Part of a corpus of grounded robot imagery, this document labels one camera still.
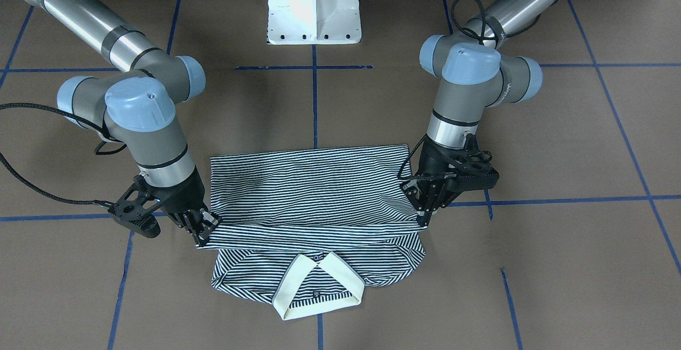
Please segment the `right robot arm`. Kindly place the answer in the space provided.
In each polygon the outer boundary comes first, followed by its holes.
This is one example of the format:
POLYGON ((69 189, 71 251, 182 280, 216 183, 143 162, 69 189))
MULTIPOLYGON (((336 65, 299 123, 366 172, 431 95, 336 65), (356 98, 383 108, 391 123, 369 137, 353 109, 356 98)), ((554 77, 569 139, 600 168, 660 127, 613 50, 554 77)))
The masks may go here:
POLYGON ((119 69, 110 78, 68 79, 49 112, 94 130, 104 143, 129 149, 139 174, 116 201, 90 200, 121 226, 146 238, 160 234, 165 212, 206 246, 221 218, 204 204, 204 185, 177 118, 178 103, 202 93, 204 69, 189 56, 173 57, 99 0, 24 0, 44 9, 119 69))

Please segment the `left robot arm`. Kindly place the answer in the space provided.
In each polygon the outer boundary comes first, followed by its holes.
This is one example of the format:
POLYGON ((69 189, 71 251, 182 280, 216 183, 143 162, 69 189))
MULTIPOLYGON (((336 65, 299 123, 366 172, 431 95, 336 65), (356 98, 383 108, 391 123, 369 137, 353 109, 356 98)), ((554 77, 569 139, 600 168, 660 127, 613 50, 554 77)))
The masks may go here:
POLYGON ((460 24, 456 31, 433 35, 422 45, 419 62, 440 79, 416 174, 400 176, 402 191, 426 227, 438 209, 462 193, 493 188, 499 179, 488 151, 477 146, 476 132, 487 107, 519 103, 535 96, 543 82, 540 65, 528 57, 503 56, 503 43, 537 23, 560 0, 497 0, 460 24))

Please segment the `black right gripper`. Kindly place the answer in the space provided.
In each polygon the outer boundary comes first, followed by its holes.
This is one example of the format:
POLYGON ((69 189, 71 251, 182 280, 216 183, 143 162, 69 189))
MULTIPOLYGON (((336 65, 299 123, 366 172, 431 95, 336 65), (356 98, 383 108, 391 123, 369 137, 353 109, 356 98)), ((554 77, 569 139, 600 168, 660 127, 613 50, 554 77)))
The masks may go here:
POLYGON ((204 204, 205 188, 198 172, 193 172, 173 187, 160 188, 161 209, 179 227, 186 228, 195 246, 204 247, 207 239, 221 224, 221 217, 207 210, 204 204))

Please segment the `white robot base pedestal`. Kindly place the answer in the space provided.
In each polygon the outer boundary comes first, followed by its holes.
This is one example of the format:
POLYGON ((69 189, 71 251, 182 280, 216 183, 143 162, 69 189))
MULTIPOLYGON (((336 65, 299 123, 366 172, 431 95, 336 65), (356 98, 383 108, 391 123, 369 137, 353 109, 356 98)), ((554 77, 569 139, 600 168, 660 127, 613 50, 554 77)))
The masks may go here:
POLYGON ((359 0, 268 0, 271 45, 347 45, 361 39, 359 0))

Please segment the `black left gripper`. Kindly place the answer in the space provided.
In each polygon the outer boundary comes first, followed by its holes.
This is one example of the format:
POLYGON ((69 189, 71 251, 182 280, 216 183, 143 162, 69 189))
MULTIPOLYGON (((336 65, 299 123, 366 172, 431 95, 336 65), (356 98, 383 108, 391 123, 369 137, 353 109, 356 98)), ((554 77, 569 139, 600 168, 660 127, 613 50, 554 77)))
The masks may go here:
POLYGON ((443 144, 435 140, 420 140, 402 163, 402 172, 416 149, 421 148, 416 174, 401 174, 402 192, 418 210, 418 225, 428 227, 433 214, 441 207, 469 190, 469 178, 455 165, 454 158, 464 152, 465 140, 443 144))

